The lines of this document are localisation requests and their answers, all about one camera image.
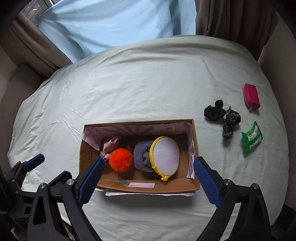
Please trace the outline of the orange fluffy plush fruit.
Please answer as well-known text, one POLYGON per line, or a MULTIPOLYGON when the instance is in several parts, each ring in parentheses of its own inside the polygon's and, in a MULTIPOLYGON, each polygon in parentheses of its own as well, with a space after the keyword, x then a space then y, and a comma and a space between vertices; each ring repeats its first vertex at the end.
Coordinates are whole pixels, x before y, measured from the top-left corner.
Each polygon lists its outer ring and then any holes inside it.
POLYGON ((119 148, 110 154, 108 162, 115 172, 123 173, 131 168, 132 161, 132 153, 128 149, 119 148))

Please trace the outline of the grey fluffy plush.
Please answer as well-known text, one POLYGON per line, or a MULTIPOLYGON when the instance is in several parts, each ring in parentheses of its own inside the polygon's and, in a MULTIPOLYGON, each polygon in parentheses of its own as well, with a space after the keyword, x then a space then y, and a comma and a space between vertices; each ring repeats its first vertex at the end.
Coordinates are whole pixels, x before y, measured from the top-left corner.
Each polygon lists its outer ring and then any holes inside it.
POLYGON ((133 151, 133 162, 136 169, 143 172, 153 172, 150 162, 149 151, 153 141, 140 141, 133 151))

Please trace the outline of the yellow rimmed round mesh pad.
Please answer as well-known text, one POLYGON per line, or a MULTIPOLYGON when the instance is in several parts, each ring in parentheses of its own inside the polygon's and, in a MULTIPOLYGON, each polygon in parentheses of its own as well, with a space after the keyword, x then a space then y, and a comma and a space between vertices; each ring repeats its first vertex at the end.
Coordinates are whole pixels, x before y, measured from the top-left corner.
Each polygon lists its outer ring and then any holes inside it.
POLYGON ((169 137, 161 136, 152 142, 149 160, 153 170, 167 181, 179 168, 180 151, 178 144, 169 137))

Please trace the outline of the magenta zip pouch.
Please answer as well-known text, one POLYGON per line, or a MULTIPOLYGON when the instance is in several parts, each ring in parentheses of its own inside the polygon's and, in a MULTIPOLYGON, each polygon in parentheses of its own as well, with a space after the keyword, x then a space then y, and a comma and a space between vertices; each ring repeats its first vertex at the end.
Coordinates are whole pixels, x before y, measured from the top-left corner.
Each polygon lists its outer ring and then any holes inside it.
POLYGON ((243 86, 242 91, 243 91, 243 98, 244 98, 245 106, 251 110, 259 109, 260 108, 260 101, 259 101, 259 96, 258 96, 256 86, 246 83, 243 86))

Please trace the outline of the pink plush toy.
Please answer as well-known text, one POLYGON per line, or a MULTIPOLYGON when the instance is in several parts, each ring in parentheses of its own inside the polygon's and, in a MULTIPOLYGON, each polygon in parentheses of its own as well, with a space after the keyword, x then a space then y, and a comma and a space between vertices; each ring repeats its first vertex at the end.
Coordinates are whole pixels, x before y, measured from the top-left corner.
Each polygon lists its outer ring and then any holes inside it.
POLYGON ((121 136, 115 136, 111 140, 103 144, 103 149, 100 152, 100 154, 104 158, 104 160, 109 159, 111 152, 113 152, 115 149, 119 147, 120 141, 121 136))

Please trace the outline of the green wet wipes pack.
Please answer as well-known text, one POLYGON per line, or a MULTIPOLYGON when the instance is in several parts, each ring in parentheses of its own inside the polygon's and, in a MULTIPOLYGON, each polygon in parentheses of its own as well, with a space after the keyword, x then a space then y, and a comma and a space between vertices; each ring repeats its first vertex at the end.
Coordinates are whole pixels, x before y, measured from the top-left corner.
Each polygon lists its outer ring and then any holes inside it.
POLYGON ((248 132, 242 132, 241 135, 245 156, 263 140, 263 135, 256 121, 248 132))

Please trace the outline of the pale green bed sheet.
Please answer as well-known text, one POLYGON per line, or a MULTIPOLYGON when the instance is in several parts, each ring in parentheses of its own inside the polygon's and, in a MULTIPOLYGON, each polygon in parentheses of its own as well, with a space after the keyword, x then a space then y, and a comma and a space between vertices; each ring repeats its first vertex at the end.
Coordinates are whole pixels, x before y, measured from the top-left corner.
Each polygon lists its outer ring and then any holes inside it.
POLYGON ((235 184, 257 183, 270 222, 282 209, 288 179, 288 141, 271 85, 241 45, 205 36, 182 36, 103 51, 58 70, 26 99, 16 116, 11 164, 41 153, 45 162, 25 178, 36 191, 62 171, 78 174, 83 127, 88 123, 193 119, 198 150, 209 166, 235 184), (260 108, 248 109, 243 86, 257 88, 260 108), (227 141, 225 120, 204 109, 222 100, 241 122, 227 141), (263 140, 245 156, 241 133, 257 122, 263 140))

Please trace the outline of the brown cardboard box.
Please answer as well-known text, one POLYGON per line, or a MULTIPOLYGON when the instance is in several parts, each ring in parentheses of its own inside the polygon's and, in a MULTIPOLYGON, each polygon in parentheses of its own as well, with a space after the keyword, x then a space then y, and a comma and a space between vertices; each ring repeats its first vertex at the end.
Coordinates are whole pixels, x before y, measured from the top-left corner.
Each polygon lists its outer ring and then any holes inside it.
POLYGON ((197 154, 192 119, 88 124, 83 130, 79 171, 100 158, 97 188, 182 195, 200 189, 193 168, 197 154))

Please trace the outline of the black patterned scrunchie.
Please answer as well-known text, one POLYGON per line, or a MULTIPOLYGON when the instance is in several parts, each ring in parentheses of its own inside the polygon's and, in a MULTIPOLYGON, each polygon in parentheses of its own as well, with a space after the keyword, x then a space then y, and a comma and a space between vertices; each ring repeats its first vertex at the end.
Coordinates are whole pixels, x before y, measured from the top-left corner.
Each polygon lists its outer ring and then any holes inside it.
POLYGON ((222 136, 225 141, 229 140, 233 135, 234 128, 241 122, 241 116, 238 112, 229 107, 226 111, 225 120, 223 124, 222 136))

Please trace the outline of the brown left curtain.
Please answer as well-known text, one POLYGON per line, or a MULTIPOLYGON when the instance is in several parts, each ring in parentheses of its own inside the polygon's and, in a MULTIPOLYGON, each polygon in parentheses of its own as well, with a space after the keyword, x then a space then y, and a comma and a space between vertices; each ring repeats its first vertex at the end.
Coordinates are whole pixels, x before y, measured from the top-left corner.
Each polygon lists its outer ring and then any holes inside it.
POLYGON ((23 13, 19 13, 10 26, 16 40, 16 49, 25 63, 44 77, 72 64, 72 61, 23 13))

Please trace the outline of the brown curtain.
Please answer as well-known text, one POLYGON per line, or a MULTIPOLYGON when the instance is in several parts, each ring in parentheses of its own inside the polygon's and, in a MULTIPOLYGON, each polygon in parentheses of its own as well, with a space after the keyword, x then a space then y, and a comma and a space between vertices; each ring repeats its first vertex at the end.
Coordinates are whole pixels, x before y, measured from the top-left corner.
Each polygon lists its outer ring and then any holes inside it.
POLYGON ((72 64, 72 61, 23 13, 19 13, 10 26, 16 40, 16 49, 25 63, 44 77, 72 64))
POLYGON ((196 5, 196 34, 243 45, 258 60, 278 24, 268 1, 201 0, 196 5))

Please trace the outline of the light blue hanging sheet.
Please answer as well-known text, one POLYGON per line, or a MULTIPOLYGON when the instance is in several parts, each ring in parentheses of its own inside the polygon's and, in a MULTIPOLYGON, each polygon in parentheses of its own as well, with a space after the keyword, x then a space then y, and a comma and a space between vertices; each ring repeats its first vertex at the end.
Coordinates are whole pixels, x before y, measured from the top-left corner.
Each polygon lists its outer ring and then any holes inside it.
POLYGON ((72 62, 135 42, 193 35, 194 1, 59 1, 38 29, 72 62))

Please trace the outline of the brown right curtain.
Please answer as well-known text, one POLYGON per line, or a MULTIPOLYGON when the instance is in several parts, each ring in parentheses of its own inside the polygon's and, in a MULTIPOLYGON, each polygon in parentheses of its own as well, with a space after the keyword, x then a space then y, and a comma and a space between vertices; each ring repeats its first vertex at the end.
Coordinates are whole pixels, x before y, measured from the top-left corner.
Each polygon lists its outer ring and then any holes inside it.
POLYGON ((196 34, 243 45, 258 60, 278 24, 268 1, 201 0, 196 5, 196 34))

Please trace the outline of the window frame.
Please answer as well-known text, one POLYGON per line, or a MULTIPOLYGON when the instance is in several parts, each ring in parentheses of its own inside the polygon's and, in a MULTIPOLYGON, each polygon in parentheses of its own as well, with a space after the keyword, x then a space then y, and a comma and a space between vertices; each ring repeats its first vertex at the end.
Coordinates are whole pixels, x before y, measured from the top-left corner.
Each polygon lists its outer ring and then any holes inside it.
POLYGON ((31 0, 29 3, 22 9, 22 13, 27 19, 29 19, 35 25, 37 24, 37 17, 40 16, 47 9, 52 7, 55 4, 55 1, 52 0, 31 0))

